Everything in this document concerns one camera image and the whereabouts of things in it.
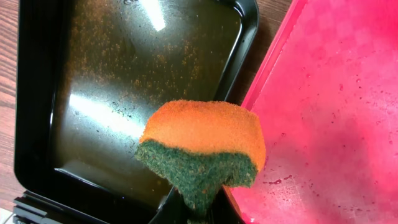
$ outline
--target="sponge's orange side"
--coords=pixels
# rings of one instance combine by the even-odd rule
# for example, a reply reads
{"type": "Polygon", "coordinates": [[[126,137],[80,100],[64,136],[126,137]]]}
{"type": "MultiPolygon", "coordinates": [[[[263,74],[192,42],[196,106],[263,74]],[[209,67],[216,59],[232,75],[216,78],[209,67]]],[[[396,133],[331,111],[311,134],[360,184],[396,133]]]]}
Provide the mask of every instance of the sponge's orange side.
{"type": "Polygon", "coordinates": [[[240,152],[258,171],[266,158],[259,118],[227,102],[168,102],[149,118],[140,143],[146,140],[200,154],[240,152]]]}

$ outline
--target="green scrubbing pad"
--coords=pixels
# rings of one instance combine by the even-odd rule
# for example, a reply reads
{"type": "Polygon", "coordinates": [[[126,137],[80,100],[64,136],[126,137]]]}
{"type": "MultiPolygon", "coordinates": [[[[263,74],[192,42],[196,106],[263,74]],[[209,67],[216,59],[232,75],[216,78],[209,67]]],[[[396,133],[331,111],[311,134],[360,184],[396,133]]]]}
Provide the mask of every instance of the green scrubbing pad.
{"type": "Polygon", "coordinates": [[[156,141],[142,143],[136,158],[174,184],[187,206],[199,216],[206,214],[222,185],[250,187],[257,174],[250,158],[244,154],[194,154],[156,141]]]}

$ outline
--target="black tray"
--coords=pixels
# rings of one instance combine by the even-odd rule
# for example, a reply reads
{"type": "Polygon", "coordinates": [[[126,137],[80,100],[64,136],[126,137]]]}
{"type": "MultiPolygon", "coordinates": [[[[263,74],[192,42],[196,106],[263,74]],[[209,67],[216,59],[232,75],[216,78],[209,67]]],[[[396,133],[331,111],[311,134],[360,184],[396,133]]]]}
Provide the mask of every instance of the black tray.
{"type": "Polygon", "coordinates": [[[168,100],[226,99],[256,2],[21,0],[19,15],[19,182],[66,213],[148,223],[171,186],[134,160],[145,121],[168,100]]]}

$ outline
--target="wooden table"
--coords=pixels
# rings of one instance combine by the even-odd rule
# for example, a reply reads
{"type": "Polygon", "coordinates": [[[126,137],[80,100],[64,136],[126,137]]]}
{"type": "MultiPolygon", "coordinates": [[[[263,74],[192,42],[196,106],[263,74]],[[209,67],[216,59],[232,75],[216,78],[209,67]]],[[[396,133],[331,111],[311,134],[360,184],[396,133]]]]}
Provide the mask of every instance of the wooden table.
{"type": "MultiPolygon", "coordinates": [[[[257,0],[260,26],[230,100],[243,101],[291,0],[257,0]]],[[[0,0],[0,207],[12,210],[24,188],[13,172],[18,1],[0,0]]]]}

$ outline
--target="pink tray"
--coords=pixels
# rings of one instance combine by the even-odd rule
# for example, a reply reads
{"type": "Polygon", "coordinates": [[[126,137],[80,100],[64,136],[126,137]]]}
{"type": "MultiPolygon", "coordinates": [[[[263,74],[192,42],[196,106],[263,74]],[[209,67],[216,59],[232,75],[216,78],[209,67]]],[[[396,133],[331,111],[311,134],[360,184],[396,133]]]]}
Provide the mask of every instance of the pink tray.
{"type": "Polygon", "coordinates": [[[266,168],[247,223],[398,223],[398,1],[296,0],[243,107],[266,168]]]}

